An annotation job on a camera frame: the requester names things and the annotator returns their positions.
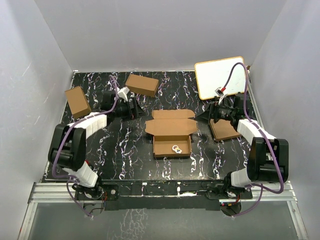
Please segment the small round sticker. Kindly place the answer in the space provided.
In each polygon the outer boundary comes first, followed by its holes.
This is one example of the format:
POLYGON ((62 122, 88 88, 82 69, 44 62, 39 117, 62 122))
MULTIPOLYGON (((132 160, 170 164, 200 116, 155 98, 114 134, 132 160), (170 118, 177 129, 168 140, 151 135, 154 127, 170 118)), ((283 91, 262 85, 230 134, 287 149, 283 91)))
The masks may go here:
POLYGON ((172 150, 176 153, 176 154, 181 154, 182 150, 179 148, 178 145, 173 145, 172 146, 172 150))

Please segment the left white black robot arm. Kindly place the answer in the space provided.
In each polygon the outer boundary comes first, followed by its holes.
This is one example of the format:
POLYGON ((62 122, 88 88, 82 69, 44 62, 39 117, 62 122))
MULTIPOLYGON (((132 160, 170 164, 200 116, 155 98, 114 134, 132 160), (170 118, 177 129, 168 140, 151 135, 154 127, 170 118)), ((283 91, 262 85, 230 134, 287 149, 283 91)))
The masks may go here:
POLYGON ((107 90, 97 111, 77 122, 55 127, 48 160, 54 169, 60 167, 67 172, 75 191, 93 200, 100 199, 104 188, 100 177, 86 161, 87 139, 114 119, 130 121, 144 115, 144 110, 127 87, 107 90))

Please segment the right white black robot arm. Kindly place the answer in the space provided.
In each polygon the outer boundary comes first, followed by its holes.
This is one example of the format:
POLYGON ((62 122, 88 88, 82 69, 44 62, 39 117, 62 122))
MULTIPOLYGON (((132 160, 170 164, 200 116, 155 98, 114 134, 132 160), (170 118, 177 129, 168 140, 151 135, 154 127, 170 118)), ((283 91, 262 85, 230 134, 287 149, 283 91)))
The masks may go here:
POLYGON ((195 116, 196 121, 206 124, 227 121, 250 144, 246 168, 229 172, 221 183, 207 184, 205 189, 208 192, 233 199, 248 188, 261 187, 264 183, 279 183, 279 190, 273 193, 283 192, 289 178, 289 143, 269 134, 250 118, 251 109, 250 96, 237 93, 232 105, 216 98, 205 107, 204 112, 195 116))

